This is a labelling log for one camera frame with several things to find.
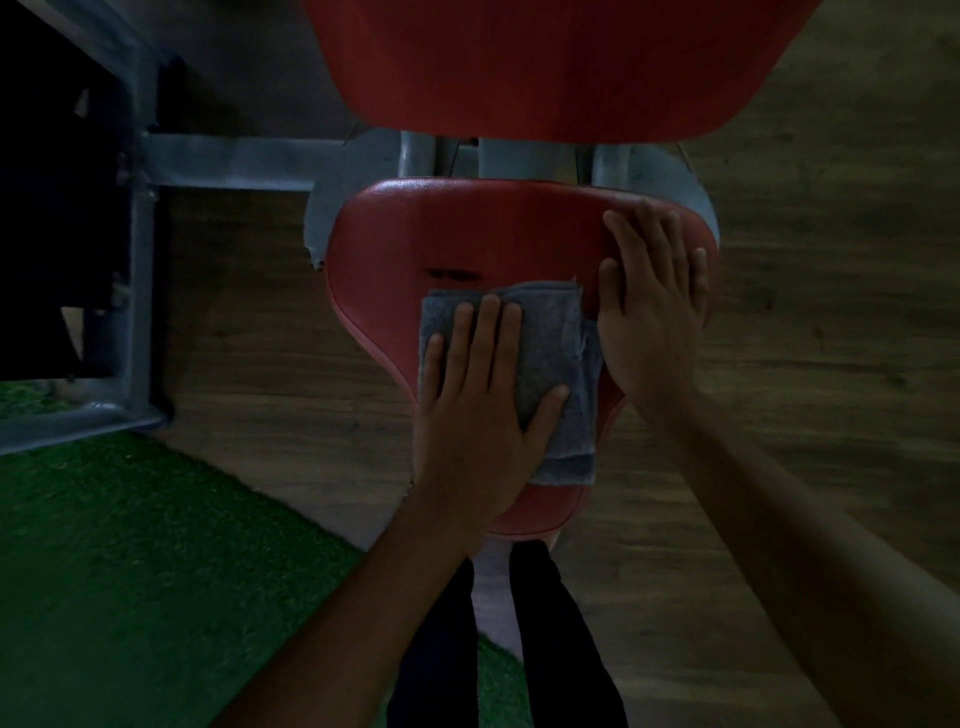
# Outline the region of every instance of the red cushion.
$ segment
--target red cushion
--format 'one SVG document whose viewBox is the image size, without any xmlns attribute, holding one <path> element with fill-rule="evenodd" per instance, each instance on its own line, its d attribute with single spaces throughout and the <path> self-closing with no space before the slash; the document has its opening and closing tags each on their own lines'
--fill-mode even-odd
<svg viewBox="0 0 960 728">
<path fill-rule="evenodd" d="M 597 269 L 619 257 L 604 210 L 631 214 L 637 195 L 553 182 L 388 180 L 341 209 L 326 252 L 334 310 L 351 334 L 416 399 L 420 302 L 434 288 L 501 288 L 525 280 L 572 280 L 596 317 Z M 687 248 L 706 248 L 715 278 L 719 254 L 704 221 L 684 207 Z M 597 437 L 609 431 L 623 393 L 600 376 Z M 528 485 L 492 532 L 533 538 L 564 525 L 587 488 Z"/>
<path fill-rule="evenodd" d="M 304 0 L 334 83 L 380 127 L 580 143 L 711 132 L 820 0 Z"/>
</svg>

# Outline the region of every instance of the gray towel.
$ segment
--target gray towel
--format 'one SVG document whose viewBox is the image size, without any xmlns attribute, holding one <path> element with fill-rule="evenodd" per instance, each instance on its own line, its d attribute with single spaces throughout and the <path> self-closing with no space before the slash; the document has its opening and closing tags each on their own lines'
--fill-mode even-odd
<svg viewBox="0 0 960 728">
<path fill-rule="evenodd" d="M 576 283 L 532 281 L 496 291 L 438 290 L 420 312 L 420 369 L 426 342 L 437 331 L 450 341 L 459 303 L 479 306 L 486 293 L 523 307 L 516 363 L 516 412 L 524 427 L 551 388 L 570 388 L 564 413 L 543 462 L 530 481 L 539 485 L 592 484 L 595 476 L 597 380 L 603 367 L 597 325 L 584 317 Z"/>
</svg>

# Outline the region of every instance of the hand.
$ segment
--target hand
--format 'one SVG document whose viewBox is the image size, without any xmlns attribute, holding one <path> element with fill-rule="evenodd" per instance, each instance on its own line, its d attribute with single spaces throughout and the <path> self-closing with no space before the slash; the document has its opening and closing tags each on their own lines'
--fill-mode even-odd
<svg viewBox="0 0 960 728">
<path fill-rule="evenodd" d="M 444 338 L 430 339 L 414 427 L 413 495 L 477 544 L 540 464 L 569 395 L 565 385 L 552 389 L 520 429 L 514 385 L 522 313 L 516 303 L 504 307 L 497 338 L 500 309 L 496 296 L 484 297 L 471 343 L 473 306 L 457 307 L 442 391 Z"/>
<path fill-rule="evenodd" d="M 698 248 L 687 259 L 675 212 L 660 218 L 641 201 L 635 215 L 639 231 L 612 210 L 603 216 L 620 246 L 623 275 L 612 258 L 600 264 L 598 327 L 613 381 L 649 417 L 694 392 L 709 279 L 707 251 Z"/>
</svg>

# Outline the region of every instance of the finger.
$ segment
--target finger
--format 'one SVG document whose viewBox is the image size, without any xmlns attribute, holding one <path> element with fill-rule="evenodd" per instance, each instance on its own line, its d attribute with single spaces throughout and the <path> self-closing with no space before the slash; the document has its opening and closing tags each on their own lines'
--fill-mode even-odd
<svg viewBox="0 0 960 728">
<path fill-rule="evenodd" d="M 569 396 L 570 388 L 565 384 L 560 384 L 547 392 L 537 405 L 537 412 L 527 425 L 527 431 L 523 433 L 530 456 L 535 461 L 534 467 L 543 459 L 550 436 L 557 428 L 557 422 L 560 421 L 566 398 Z"/>
<path fill-rule="evenodd" d="M 604 258 L 600 263 L 600 313 L 622 314 L 623 303 L 620 285 L 620 266 L 611 257 Z"/>
<path fill-rule="evenodd" d="M 420 398 L 417 400 L 417 411 L 425 414 L 433 409 L 437 403 L 440 389 L 440 369 L 444 362 L 444 337 L 435 333 L 426 343 L 426 352 L 423 355 L 423 373 L 420 376 Z"/>
<path fill-rule="evenodd" d="M 611 209 L 603 213 L 603 222 L 607 230 L 613 233 L 613 238 L 620 248 L 623 276 L 627 285 L 627 295 L 623 303 L 627 307 L 639 298 L 644 288 L 656 282 L 657 279 L 650 267 L 647 246 L 639 233 L 634 230 L 634 226 L 628 223 L 623 215 Z"/>
<path fill-rule="evenodd" d="M 647 243 L 647 255 L 650 256 L 650 267 L 661 285 L 673 286 L 673 262 L 671 260 L 670 243 L 666 239 L 660 216 L 654 206 L 646 200 L 640 200 L 634 209 L 637 221 L 640 223 L 640 234 Z"/>
<path fill-rule="evenodd" d="M 499 318 L 500 299 L 493 294 L 484 296 L 480 302 L 480 313 L 477 314 L 477 328 L 470 343 L 470 359 L 467 364 L 467 377 L 464 379 L 465 390 L 487 391 L 496 321 Z"/>
<path fill-rule="evenodd" d="M 446 355 L 446 375 L 441 397 L 458 395 L 464 388 L 472 325 L 473 304 L 461 303 L 453 313 L 453 334 L 450 336 L 450 348 Z"/>
<path fill-rule="evenodd" d="M 491 391 L 514 393 L 516 382 L 516 358 L 520 353 L 520 326 L 523 311 L 517 303 L 508 303 L 500 319 L 500 335 L 496 339 L 496 352 L 493 355 L 493 374 Z"/>
<path fill-rule="evenodd" d="M 684 231 L 681 228 L 680 215 L 676 212 L 667 213 L 667 216 L 663 219 L 663 232 L 670 243 L 673 278 L 677 282 L 677 288 L 686 296 L 690 287 L 690 260 L 686 256 Z"/>
<path fill-rule="evenodd" d="M 707 316 L 707 299 L 710 293 L 710 276 L 707 268 L 707 251 L 697 248 L 690 264 L 690 304 L 703 321 Z"/>
</svg>

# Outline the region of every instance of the green artificial turf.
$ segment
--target green artificial turf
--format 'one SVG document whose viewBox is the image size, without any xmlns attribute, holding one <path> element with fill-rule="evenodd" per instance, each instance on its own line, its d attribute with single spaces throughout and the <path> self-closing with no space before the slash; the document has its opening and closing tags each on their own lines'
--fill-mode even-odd
<svg viewBox="0 0 960 728">
<path fill-rule="evenodd" d="M 50 406 L 0 384 L 0 418 Z M 206 725 L 360 555 L 148 437 L 0 457 L 0 723 Z M 478 660 L 482 725 L 530 725 L 522 666 Z"/>
</svg>

